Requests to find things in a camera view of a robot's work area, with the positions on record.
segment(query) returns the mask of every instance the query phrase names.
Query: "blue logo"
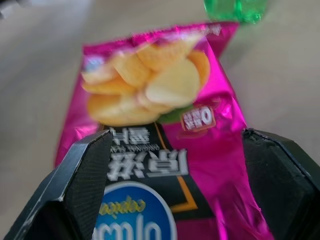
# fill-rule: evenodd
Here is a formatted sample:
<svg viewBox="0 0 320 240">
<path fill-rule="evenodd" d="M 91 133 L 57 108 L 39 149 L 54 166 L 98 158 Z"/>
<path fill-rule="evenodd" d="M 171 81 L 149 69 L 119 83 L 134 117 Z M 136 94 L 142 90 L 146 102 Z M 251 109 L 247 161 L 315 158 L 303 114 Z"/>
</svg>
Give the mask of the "blue logo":
<svg viewBox="0 0 320 240">
<path fill-rule="evenodd" d="M 126 181 L 105 188 L 92 240 L 177 240 L 177 228 L 155 190 Z"/>
</svg>

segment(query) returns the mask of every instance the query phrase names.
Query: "potato chip bag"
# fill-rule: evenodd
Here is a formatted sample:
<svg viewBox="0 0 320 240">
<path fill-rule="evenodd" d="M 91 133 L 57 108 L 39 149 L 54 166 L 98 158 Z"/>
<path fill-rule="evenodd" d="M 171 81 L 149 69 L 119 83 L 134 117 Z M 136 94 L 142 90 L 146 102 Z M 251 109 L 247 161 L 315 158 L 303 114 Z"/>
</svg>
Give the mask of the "potato chip bag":
<svg viewBox="0 0 320 240">
<path fill-rule="evenodd" d="M 218 60 L 237 27 L 174 26 L 83 48 L 55 165 L 75 141 L 112 131 L 93 240 L 273 239 Z"/>
</svg>

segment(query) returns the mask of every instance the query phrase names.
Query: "green bottle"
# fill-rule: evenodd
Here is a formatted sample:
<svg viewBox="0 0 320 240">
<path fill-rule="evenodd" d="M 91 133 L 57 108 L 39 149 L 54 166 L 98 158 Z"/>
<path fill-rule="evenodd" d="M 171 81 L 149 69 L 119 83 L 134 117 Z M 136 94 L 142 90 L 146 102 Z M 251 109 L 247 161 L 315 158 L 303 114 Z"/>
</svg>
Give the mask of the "green bottle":
<svg viewBox="0 0 320 240">
<path fill-rule="evenodd" d="M 267 0 L 204 0 L 204 8 L 214 21 L 256 23 L 261 20 Z"/>
</svg>

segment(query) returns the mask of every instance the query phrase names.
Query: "beige floor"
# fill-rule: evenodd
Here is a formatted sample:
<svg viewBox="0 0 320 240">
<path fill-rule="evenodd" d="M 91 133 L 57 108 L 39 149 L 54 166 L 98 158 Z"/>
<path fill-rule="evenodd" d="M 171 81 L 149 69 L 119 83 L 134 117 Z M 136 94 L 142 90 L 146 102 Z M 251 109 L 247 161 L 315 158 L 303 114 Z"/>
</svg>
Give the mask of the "beige floor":
<svg viewBox="0 0 320 240">
<path fill-rule="evenodd" d="M 0 238 L 53 167 L 83 42 L 206 20 L 202 0 L 70 0 L 0 21 Z M 320 163 L 320 1 L 273 0 L 221 62 L 249 126 Z"/>
</svg>

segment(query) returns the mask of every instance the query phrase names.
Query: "green leaf graphic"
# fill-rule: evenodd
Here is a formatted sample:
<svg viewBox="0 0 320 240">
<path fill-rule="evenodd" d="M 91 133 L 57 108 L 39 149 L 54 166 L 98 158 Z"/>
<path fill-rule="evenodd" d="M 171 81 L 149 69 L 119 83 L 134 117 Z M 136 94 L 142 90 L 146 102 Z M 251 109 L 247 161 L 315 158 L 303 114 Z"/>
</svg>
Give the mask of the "green leaf graphic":
<svg viewBox="0 0 320 240">
<path fill-rule="evenodd" d="M 183 113 L 190 111 L 194 106 L 191 104 L 183 108 L 177 108 L 169 113 L 166 113 L 159 117 L 157 120 L 160 124 L 174 124 L 180 122 L 180 117 Z"/>
</svg>

